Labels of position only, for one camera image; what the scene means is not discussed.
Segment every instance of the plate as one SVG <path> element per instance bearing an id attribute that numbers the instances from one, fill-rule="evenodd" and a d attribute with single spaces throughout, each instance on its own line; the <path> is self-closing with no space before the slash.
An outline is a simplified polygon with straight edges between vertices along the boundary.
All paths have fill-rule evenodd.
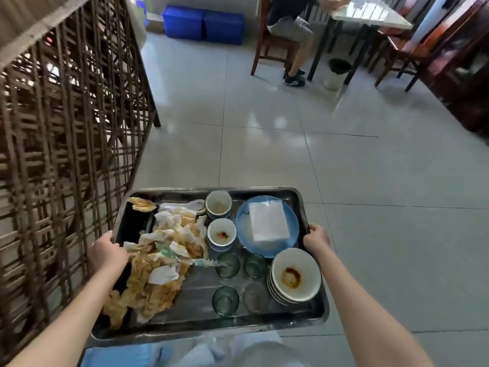
<path id="1" fill-rule="evenodd" d="M 274 247 L 261 247 L 257 245 L 251 238 L 251 223 L 249 221 L 249 204 L 255 202 L 268 202 L 268 201 L 280 201 L 284 207 L 285 218 L 287 220 L 287 227 L 289 228 L 290 238 L 287 240 L 277 241 Z M 273 258 L 278 253 L 291 248 L 297 242 L 299 237 L 299 221 L 292 209 L 285 204 L 280 198 L 272 196 L 256 196 L 248 199 L 244 202 L 236 214 L 236 229 L 238 231 L 238 238 L 243 245 L 251 253 L 259 253 L 266 258 Z"/>

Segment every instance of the gray wall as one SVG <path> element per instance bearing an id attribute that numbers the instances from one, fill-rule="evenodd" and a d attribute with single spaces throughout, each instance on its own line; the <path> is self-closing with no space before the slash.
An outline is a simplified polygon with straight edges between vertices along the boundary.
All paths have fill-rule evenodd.
<path id="1" fill-rule="evenodd" d="M 257 0 L 150 0 L 153 12 L 165 11 L 168 4 L 211 9 L 226 12 L 241 12 L 246 19 L 247 35 L 258 33 L 259 18 L 255 16 Z"/>

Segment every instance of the black sneaker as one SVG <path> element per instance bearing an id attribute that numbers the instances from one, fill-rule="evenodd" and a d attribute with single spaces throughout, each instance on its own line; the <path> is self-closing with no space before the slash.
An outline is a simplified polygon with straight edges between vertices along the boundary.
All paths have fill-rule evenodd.
<path id="1" fill-rule="evenodd" d="M 290 77 L 288 74 L 284 76 L 282 80 L 287 86 L 302 87 L 306 84 L 306 81 L 297 73 L 295 76 Z"/>
<path id="2" fill-rule="evenodd" d="M 303 76 L 305 75 L 306 73 L 302 70 L 302 69 L 297 69 L 297 76 Z"/>

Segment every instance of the black trash bag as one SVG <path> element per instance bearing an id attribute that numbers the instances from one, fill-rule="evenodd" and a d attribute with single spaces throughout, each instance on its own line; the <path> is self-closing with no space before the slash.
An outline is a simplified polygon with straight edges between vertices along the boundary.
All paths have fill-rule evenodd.
<path id="1" fill-rule="evenodd" d="M 328 65 L 330 66 L 330 70 L 337 75 L 348 73 L 351 70 L 351 64 L 344 59 L 330 59 Z"/>

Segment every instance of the metal tray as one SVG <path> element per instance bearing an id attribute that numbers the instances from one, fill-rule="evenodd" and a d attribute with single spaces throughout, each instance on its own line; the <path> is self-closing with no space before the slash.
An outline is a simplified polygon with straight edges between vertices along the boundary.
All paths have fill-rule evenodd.
<path id="1" fill-rule="evenodd" d="M 137 242 L 139 232 L 149 232 L 153 228 L 154 213 L 134 211 L 127 199 L 132 196 L 150 199 L 155 203 L 189 202 L 195 199 L 205 199 L 212 190 L 222 189 L 229 192 L 233 199 L 232 215 L 236 217 L 241 204 L 247 199 L 260 195 L 278 197 L 288 204 L 299 220 L 299 238 L 296 247 L 304 248 L 302 239 L 307 232 L 307 219 L 300 193 L 292 187 L 255 187 L 249 189 L 174 189 L 149 188 L 129 192 L 122 204 L 114 227 L 115 242 Z M 197 337 L 201 335 L 219 336 L 229 333 L 258 332 L 279 330 L 292 327 L 305 327 L 324 323 L 330 312 L 328 298 L 324 286 L 311 301 L 284 306 L 271 296 L 268 309 L 264 314 L 249 313 L 242 301 L 242 294 L 247 284 L 260 282 L 266 288 L 266 276 L 253 279 L 243 270 L 243 262 L 248 252 L 242 248 L 239 239 L 229 252 L 235 253 L 241 262 L 239 273 L 233 278 L 220 277 L 214 268 L 192 267 L 183 282 L 182 289 L 177 295 L 174 306 L 156 314 L 148 323 L 138 324 L 135 312 L 129 308 L 122 327 L 117 331 L 108 329 L 108 316 L 100 315 L 92 329 L 89 346 L 111 346 L 126 344 L 153 343 L 162 340 Z M 209 250 L 211 258 L 218 253 Z M 126 288 L 126 281 L 131 273 L 128 264 L 114 285 L 120 292 Z M 212 309 L 212 295 L 220 286 L 231 286 L 240 295 L 240 305 L 231 317 L 220 317 Z"/>

